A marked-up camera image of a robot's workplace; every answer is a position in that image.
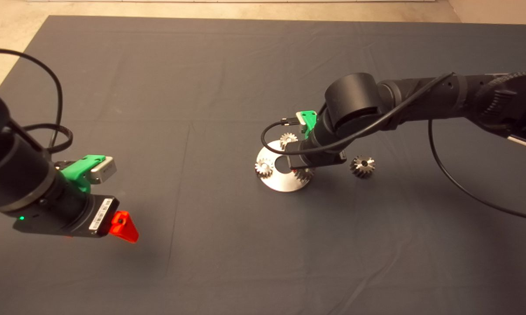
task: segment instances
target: gear teeth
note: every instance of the gear teeth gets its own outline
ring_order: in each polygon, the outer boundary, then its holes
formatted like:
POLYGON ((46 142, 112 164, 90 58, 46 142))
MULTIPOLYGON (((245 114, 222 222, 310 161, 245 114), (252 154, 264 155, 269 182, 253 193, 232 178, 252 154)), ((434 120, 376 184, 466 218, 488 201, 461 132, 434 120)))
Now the gear teeth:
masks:
POLYGON ((315 169, 298 169, 295 174, 298 181, 306 182, 313 178, 315 169))
POLYGON ((375 170, 375 160, 371 157, 356 156, 350 163, 350 170, 358 178, 368 178, 375 170))
POLYGON ((272 163, 268 159, 260 159, 255 163, 255 173, 259 178, 267 178, 272 175, 272 163))
POLYGON ((296 142, 296 141, 297 141, 297 137, 295 134, 291 132, 286 132, 285 134, 280 136, 280 147, 283 150, 285 150, 287 144, 289 144, 290 142, 296 142))

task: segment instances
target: metal disc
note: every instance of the metal disc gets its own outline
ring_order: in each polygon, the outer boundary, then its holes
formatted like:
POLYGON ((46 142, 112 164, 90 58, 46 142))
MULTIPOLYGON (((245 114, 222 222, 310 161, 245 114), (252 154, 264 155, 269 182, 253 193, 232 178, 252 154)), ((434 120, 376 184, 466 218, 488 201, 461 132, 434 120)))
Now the metal disc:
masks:
MULTIPOLYGON (((275 150, 283 151, 283 149, 280 147, 280 140, 273 141, 268 145, 275 150)), ((281 156, 283 155, 271 152, 265 147, 259 151, 255 161, 268 159, 269 161, 272 161, 273 168, 272 175, 267 178, 261 178, 261 181, 269 188, 279 192, 294 192, 306 186, 307 183, 310 182, 309 180, 300 181, 296 178, 296 173, 291 171, 287 174, 283 174, 276 169, 276 160, 281 156)))

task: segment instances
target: table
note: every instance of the table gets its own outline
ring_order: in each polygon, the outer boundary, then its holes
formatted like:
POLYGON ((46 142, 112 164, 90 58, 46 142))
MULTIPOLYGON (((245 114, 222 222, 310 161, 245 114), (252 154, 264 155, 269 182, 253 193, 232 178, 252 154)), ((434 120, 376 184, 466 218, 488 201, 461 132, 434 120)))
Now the table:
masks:
MULTIPOLYGON (((425 122, 347 149, 377 161, 368 181, 337 165, 282 194, 253 170, 262 128, 319 108, 335 79, 526 70, 526 25, 51 16, 26 52, 65 90, 75 142, 53 159, 114 156, 93 192, 141 236, 21 234, 0 214, 0 314, 526 314, 526 220, 447 181, 425 122)), ((0 96, 21 124, 54 118, 25 60, 0 96)), ((455 177, 526 212, 525 147, 434 128, 455 177)))

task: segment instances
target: green mount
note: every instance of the green mount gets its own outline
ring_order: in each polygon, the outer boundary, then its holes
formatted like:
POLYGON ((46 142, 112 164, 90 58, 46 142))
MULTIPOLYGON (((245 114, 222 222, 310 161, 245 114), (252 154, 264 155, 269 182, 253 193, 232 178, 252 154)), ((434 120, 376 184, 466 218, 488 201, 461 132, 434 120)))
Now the green mount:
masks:
POLYGON ((315 124, 317 123, 317 112, 315 110, 302 110, 301 112, 297 112, 296 116, 298 117, 298 120, 303 120, 305 123, 301 123, 301 132, 304 134, 305 138, 309 136, 309 132, 313 130, 313 127, 315 127, 315 124))
POLYGON ((71 181, 81 191, 89 193, 91 191, 90 182, 86 176, 90 171, 105 160, 105 155, 87 155, 80 160, 61 170, 66 179, 71 181))

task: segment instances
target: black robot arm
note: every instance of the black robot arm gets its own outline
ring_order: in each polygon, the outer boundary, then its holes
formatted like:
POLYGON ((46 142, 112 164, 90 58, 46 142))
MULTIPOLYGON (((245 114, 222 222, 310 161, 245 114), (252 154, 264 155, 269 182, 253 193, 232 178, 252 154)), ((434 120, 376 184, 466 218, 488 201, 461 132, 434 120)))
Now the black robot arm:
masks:
POLYGON ((526 72, 379 83, 368 73, 349 74, 327 88, 307 139, 289 143, 283 153, 292 169, 340 164, 346 160, 343 150, 357 137, 407 121, 453 117, 526 145, 526 72))
MULTIPOLYGON (((111 233, 135 242, 138 233, 128 213, 117 211, 119 201, 113 196, 90 194, 89 184, 79 185, 85 180, 83 176, 93 175, 88 179, 99 182, 107 179, 115 172, 111 160, 100 163, 105 156, 89 155, 97 159, 89 164, 97 172, 76 172, 79 178, 67 177, 71 173, 62 173, 51 162, 51 153, 67 148, 71 142, 72 133, 57 124, 20 127, 0 99, 0 212, 15 217, 13 228, 25 233, 95 238, 111 233), (69 141, 45 149, 26 132, 37 128, 60 131, 69 141), (114 224, 116 215, 121 219, 114 224)), ((89 163, 85 161, 89 156, 71 163, 73 169, 89 163)))

